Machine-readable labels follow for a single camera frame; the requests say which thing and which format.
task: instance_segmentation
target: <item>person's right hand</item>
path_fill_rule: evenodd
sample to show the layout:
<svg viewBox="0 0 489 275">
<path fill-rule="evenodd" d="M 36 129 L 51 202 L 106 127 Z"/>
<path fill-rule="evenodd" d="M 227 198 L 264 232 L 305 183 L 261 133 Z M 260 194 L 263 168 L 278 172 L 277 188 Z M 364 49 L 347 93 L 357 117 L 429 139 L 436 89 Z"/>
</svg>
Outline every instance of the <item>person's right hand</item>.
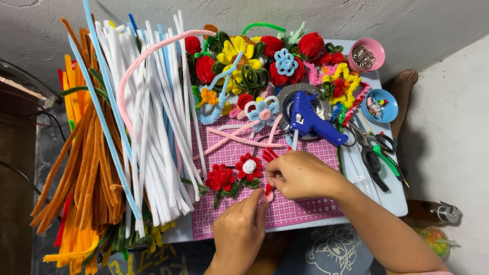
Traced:
<svg viewBox="0 0 489 275">
<path fill-rule="evenodd" d="M 266 167 L 268 183 L 285 198 L 335 199 L 351 183 L 316 156 L 304 151 L 288 151 Z"/>
</svg>

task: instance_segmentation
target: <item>cutting mat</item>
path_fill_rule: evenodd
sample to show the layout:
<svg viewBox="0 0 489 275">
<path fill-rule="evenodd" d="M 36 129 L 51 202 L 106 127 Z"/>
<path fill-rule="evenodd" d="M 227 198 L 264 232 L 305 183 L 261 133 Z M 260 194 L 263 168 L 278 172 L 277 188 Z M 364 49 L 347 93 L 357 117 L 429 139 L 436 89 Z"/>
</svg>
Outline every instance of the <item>cutting mat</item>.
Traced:
<svg viewBox="0 0 489 275">
<path fill-rule="evenodd" d="M 236 120 L 221 117 L 220 120 L 210 125 L 210 127 L 217 129 L 222 125 L 245 124 L 248 122 L 248 120 Z M 206 128 L 207 126 L 204 125 L 199 126 L 204 150 L 223 139 L 222 136 L 207 132 Z M 255 135 L 254 140 L 257 141 L 260 137 L 268 136 L 270 130 L 271 127 L 265 127 L 262 131 Z M 224 130 L 224 132 L 227 133 L 232 133 L 234 131 L 235 130 Z M 249 139 L 250 132 L 251 129 L 248 129 L 243 134 L 238 136 Z M 197 155 L 199 152 L 197 150 L 197 138 L 195 133 L 192 133 L 192 143 L 193 153 L 194 155 Z M 273 139 L 273 143 L 287 144 L 283 136 L 275 137 Z M 207 171 L 213 164 L 216 163 L 223 163 L 226 166 L 234 166 L 236 162 L 239 161 L 241 155 L 246 153 L 253 154 L 254 148 L 255 147 L 251 145 L 229 140 L 216 151 L 205 156 L 205 166 Z M 267 162 L 262 159 L 262 150 L 263 148 L 258 148 L 256 156 L 261 160 L 263 166 L 265 166 Z M 338 170 L 336 148 L 324 139 L 315 139 L 312 142 L 300 141 L 297 145 L 297 150 L 313 153 L 329 166 Z M 287 151 L 287 147 L 284 147 L 283 149 L 275 148 L 274 151 L 280 156 Z M 197 169 L 201 169 L 200 159 L 194 161 L 194 163 Z M 260 187 L 264 188 L 267 183 L 265 169 L 263 170 L 263 176 L 260 178 L 260 181 Z M 240 201 L 248 197 L 252 191 L 253 189 L 242 187 L 236 201 Z M 200 201 L 196 203 L 196 210 L 192 212 L 192 232 L 194 240 L 212 238 L 212 223 L 221 213 L 223 213 L 231 204 L 235 202 L 232 198 L 222 198 L 219 208 L 214 209 L 213 205 L 215 195 L 216 192 L 214 190 L 209 190 L 207 194 L 202 196 Z M 293 201 L 287 200 L 276 190 L 274 191 L 274 195 L 275 198 L 267 208 L 267 229 L 343 216 L 343 213 L 339 210 L 338 206 L 330 199 L 316 198 Z"/>
</svg>

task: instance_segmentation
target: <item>bottle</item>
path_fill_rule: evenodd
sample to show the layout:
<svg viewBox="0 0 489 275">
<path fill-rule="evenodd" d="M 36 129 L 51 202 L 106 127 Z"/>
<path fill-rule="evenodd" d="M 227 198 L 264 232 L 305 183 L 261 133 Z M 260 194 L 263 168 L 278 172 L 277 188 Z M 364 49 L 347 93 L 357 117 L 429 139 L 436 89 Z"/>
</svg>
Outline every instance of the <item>bottle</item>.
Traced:
<svg viewBox="0 0 489 275">
<path fill-rule="evenodd" d="M 458 222 L 462 214 L 457 207 L 444 202 L 436 203 L 417 200 L 406 200 L 406 202 L 407 215 L 405 217 L 417 221 L 453 224 Z"/>
</svg>

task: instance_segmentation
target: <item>scissors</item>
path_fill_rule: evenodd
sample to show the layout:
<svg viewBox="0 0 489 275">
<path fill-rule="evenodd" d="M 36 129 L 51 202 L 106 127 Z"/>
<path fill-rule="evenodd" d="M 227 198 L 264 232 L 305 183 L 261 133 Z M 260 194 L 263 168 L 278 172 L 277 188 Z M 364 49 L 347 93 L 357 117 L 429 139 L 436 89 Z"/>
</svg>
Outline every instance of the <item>scissors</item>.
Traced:
<svg viewBox="0 0 489 275">
<path fill-rule="evenodd" d="M 389 191 L 389 187 L 387 187 L 387 185 L 378 175 L 380 172 L 380 162 L 378 161 L 378 158 L 383 160 L 387 166 L 389 166 L 400 182 L 404 181 L 404 175 L 402 174 L 399 166 L 389 155 L 386 154 L 386 152 L 395 153 L 397 151 L 397 143 L 393 141 L 392 138 L 384 134 L 371 136 L 352 122 L 350 122 L 350 126 L 355 132 L 358 143 L 360 143 L 362 146 L 361 154 L 363 164 L 369 171 L 372 180 L 380 187 L 380 189 L 384 192 Z M 377 144 L 372 146 L 369 139 Z"/>
</svg>

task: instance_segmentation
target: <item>blue glue gun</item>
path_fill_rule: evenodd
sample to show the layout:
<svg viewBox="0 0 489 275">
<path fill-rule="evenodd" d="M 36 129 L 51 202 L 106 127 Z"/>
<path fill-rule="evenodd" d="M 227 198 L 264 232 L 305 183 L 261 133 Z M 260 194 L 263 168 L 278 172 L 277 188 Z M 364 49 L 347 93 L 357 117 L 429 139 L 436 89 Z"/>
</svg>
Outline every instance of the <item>blue glue gun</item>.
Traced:
<svg viewBox="0 0 489 275">
<path fill-rule="evenodd" d="M 320 118 L 312 109 L 312 100 L 318 95 L 308 95 L 305 91 L 297 91 L 294 95 L 294 105 L 290 129 L 299 130 L 301 136 L 314 131 L 332 145 L 338 147 L 348 140 L 348 136 L 340 133 L 329 121 Z"/>
</svg>

